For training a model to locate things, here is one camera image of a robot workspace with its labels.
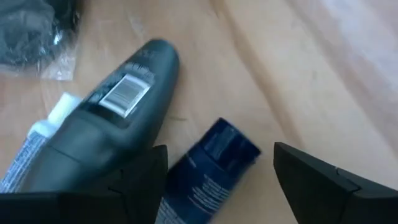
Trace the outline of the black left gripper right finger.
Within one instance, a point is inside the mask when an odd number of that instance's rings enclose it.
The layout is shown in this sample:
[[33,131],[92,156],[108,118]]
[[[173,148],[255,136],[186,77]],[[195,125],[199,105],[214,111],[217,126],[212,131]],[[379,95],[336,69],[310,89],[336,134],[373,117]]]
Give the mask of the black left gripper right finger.
[[273,166],[298,223],[397,224],[397,190],[274,144]]

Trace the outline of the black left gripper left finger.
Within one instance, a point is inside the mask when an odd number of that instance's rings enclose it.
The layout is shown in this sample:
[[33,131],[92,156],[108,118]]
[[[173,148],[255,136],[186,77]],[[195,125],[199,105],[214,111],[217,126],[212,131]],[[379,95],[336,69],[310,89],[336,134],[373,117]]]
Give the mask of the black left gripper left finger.
[[87,183],[72,223],[154,223],[168,170],[166,145],[145,149],[129,162]]

